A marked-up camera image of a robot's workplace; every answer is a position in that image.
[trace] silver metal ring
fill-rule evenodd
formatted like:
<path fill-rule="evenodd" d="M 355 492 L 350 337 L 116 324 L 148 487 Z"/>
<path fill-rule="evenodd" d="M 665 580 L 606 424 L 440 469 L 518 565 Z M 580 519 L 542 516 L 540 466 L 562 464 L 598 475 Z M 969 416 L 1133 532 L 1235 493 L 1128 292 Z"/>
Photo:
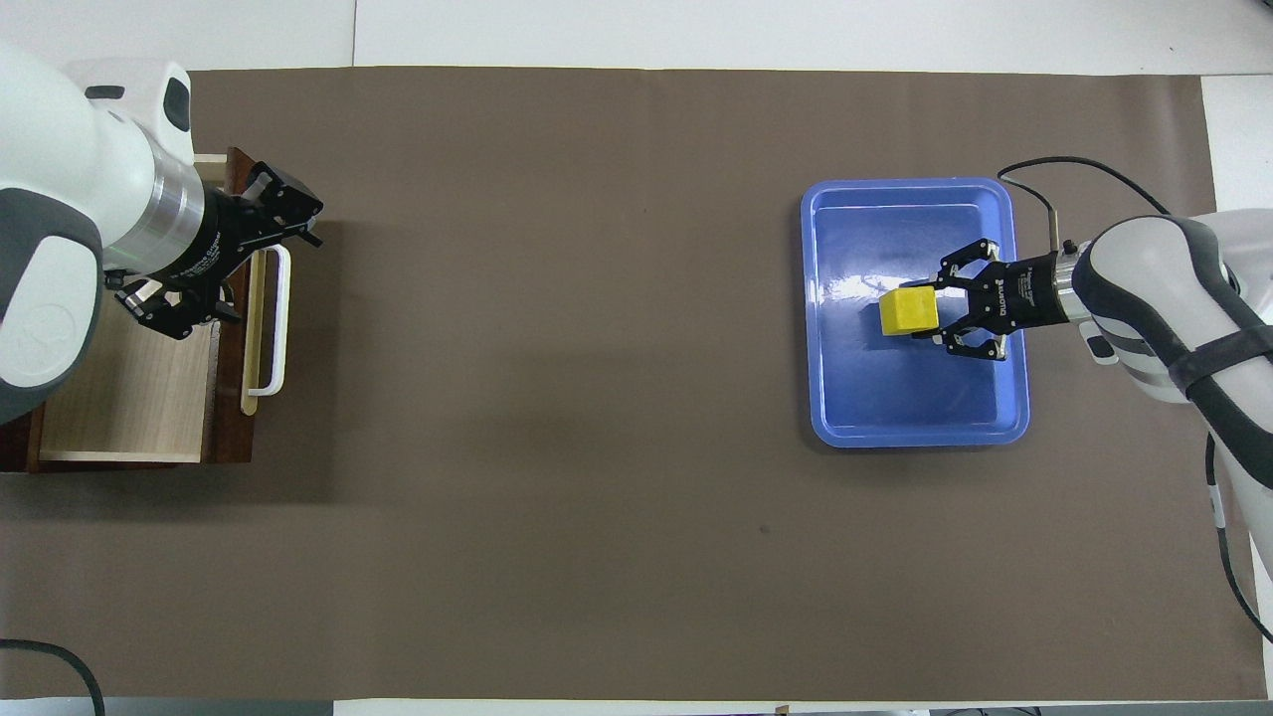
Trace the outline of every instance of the silver metal ring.
<path fill-rule="evenodd" d="M 1083 302 L 1078 299 L 1078 294 L 1074 293 L 1074 265 L 1078 264 L 1078 257 L 1083 255 L 1086 246 L 1085 243 L 1073 254 L 1063 251 L 1057 255 L 1057 271 L 1053 274 L 1053 287 L 1057 289 L 1057 302 L 1060 303 L 1060 310 L 1066 312 L 1066 317 L 1071 322 L 1086 321 L 1092 315 L 1083 306 Z"/>
<path fill-rule="evenodd" d="M 195 167 L 181 163 L 143 130 L 154 157 L 150 201 L 122 238 L 103 251 L 103 264 L 150 274 L 172 264 L 195 240 L 204 220 L 204 183 Z"/>

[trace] brown paper backdrop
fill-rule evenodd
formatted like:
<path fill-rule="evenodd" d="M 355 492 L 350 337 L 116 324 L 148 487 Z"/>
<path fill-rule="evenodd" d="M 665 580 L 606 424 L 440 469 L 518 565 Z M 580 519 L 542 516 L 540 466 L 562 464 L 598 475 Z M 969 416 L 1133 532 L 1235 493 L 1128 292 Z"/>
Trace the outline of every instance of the brown paper backdrop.
<path fill-rule="evenodd" d="M 1263 696 L 1200 424 L 1072 329 L 1029 336 L 1015 445 L 808 427 L 806 187 L 1073 153 L 1202 213 L 1197 78 L 193 80 L 197 150 L 327 201 L 328 243 L 293 248 L 288 385 L 248 466 L 0 480 L 4 633 L 121 696 Z M 1144 210 L 1082 168 L 1034 178 L 1069 237 Z M 78 688 L 31 661 L 5 696 Z"/>

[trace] wooden panel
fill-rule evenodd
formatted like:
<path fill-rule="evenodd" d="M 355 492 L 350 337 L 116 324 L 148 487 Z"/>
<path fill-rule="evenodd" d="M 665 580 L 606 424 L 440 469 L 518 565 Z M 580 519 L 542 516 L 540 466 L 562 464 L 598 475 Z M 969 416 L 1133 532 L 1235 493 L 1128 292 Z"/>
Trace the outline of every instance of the wooden panel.
<path fill-rule="evenodd" d="M 34 471 L 45 406 L 0 426 L 0 473 Z"/>
<path fill-rule="evenodd" d="M 247 175 L 255 161 L 238 148 L 227 150 L 225 190 L 233 194 L 247 189 Z M 252 299 L 248 289 L 247 264 L 227 279 L 234 292 L 234 306 L 246 315 Z M 213 353 L 215 361 L 211 383 L 213 400 L 204 426 L 204 462 L 248 462 L 252 460 L 252 429 L 256 419 L 239 410 L 239 392 L 243 390 L 243 349 L 247 331 L 242 322 L 222 321 L 216 326 Z"/>
<path fill-rule="evenodd" d="M 143 327 L 107 292 L 84 362 L 46 403 L 41 460 L 197 462 L 210 343 L 209 326 L 185 340 Z"/>

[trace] black strap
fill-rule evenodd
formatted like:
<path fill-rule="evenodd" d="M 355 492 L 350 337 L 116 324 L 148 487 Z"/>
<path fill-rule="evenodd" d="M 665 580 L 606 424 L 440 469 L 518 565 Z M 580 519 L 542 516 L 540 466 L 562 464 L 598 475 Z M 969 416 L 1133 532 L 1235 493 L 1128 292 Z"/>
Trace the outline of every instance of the black strap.
<path fill-rule="evenodd" d="M 1171 382 L 1188 397 L 1189 389 L 1202 378 L 1234 366 L 1273 353 L 1273 326 L 1251 326 L 1204 343 L 1167 366 Z"/>

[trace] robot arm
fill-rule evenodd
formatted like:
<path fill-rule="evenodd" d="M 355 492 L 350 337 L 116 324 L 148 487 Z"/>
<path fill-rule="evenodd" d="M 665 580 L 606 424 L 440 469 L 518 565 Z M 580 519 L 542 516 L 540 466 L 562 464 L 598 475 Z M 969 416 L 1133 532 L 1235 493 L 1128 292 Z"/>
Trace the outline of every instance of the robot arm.
<path fill-rule="evenodd" d="M 75 368 L 103 283 L 141 325 L 182 339 L 238 319 L 222 284 L 253 250 L 320 243 L 322 203 L 288 175 L 258 163 L 239 196 L 202 185 L 181 68 L 66 73 L 0 45 L 0 423 Z"/>
<path fill-rule="evenodd" d="M 1120 362 L 1150 396 L 1198 409 L 1273 571 L 1270 228 L 1268 209 L 1139 217 L 1082 246 L 1012 262 L 981 240 L 919 284 L 964 289 L 967 315 L 913 335 L 952 355 L 1002 361 L 1003 335 L 1078 322 L 1099 363 Z M 959 274 L 976 260 L 987 261 L 976 276 Z M 974 344 L 974 331 L 990 338 Z"/>
<path fill-rule="evenodd" d="M 1263 210 L 1129 219 L 1092 241 L 1073 271 L 1074 292 L 1110 344 L 1156 362 L 1157 376 L 1166 376 L 1202 414 L 1265 568 L 1273 567 L 1273 326 L 1260 313 L 1273 308 L 1270 219 Z"/>

